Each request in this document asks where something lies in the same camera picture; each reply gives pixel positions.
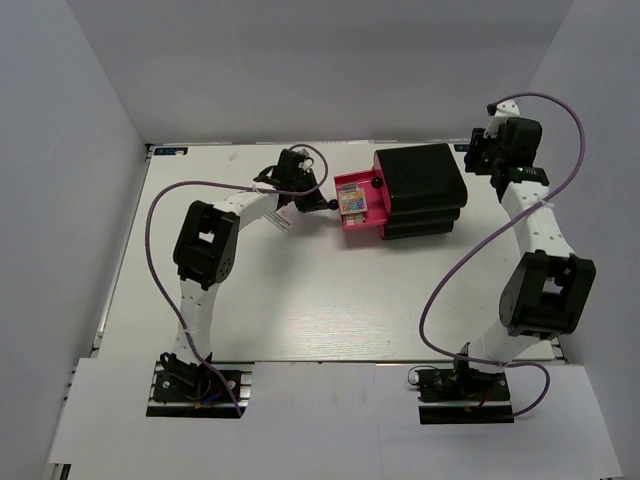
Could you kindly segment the white labelled card box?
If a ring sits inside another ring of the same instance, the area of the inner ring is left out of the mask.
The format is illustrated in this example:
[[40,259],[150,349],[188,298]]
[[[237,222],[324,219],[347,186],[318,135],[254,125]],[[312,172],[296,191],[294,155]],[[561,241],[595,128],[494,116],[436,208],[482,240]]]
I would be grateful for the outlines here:
[[297,213],[294,210],[283,207],[277,211],[267,213],[264,218],[281,232],[289,234],[295,227]]

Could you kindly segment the colourful eyeshadow palette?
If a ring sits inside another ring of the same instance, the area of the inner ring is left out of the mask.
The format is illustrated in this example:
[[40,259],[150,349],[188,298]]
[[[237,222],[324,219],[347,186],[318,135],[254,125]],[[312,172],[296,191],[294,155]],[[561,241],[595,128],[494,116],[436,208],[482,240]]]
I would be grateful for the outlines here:
[[339,211],[343,216],[368,210],[366,192],[358,183],[339,185],[337,195]]

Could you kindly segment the pink brown eyeshadow palette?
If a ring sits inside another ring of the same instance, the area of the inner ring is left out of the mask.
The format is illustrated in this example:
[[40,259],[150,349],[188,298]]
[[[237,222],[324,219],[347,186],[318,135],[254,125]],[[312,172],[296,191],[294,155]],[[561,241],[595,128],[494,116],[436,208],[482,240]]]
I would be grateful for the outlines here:
[[366,223],[366,215],[363,212],[345,215],[342,220],[344,228],[356,228],[359,225],[364,225]]

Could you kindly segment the black drawer organizer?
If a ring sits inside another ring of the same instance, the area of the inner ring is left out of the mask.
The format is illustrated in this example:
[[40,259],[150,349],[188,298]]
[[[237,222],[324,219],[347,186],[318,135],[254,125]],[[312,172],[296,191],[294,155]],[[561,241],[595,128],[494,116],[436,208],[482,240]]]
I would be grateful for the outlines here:
[[446,143],[380,149],[374,172],[381,181],[384,240],[450,233],[468,191]]

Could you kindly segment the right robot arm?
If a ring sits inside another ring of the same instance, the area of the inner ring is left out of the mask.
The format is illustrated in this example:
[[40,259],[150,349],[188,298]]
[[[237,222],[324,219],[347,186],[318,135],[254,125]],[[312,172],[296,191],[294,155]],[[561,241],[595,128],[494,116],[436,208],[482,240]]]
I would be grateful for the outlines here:
[[541,137],[539,122],[503,117],[473,131],[465,157],[466,171],[489,176],[521,255],[496,322],[465,347],[470,363],[451,374],[453,390],[466,399],[531,346],[573,333],[595,280],[594,262],[577,256],[562,234],[548,177],[534,164]]

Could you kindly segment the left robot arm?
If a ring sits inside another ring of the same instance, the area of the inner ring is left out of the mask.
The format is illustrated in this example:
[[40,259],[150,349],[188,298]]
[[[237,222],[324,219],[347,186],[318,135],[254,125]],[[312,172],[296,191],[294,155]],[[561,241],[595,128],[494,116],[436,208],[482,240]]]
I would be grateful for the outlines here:
[[176,384],[188,398],[202,398],[211,387],[211,374],[198,365],[212,358],[214,304],[220,284],[234,266],[241,230],[289,203],[301,213],[329,208],[312,164],[307,149],[295,145],[282,150],[277,164],[254,179],[260,187],[273,188],[273,193],[256,188],[212,204],[195,201],[189,206],[173,252],[184,324],[171,351],[187,365],[178,373]]

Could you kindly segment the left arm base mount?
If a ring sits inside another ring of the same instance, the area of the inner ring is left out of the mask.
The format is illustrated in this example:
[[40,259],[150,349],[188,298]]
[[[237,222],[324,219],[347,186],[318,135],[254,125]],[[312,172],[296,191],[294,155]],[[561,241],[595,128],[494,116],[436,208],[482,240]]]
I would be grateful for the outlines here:
[[146,416],[240,419],[251,394],[254,363],[215,363],[224,380],[203,365],[163,353],[155,364]]

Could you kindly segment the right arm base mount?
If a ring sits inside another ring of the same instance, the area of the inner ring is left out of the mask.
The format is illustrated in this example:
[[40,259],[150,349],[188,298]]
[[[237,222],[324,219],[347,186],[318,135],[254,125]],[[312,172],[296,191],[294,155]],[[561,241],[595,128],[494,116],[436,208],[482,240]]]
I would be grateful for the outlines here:
[[514,422],[504,373],[485,373],[455,362],[453,368],[416,366],[407,381],[418,393],[421,425],[489,425]]

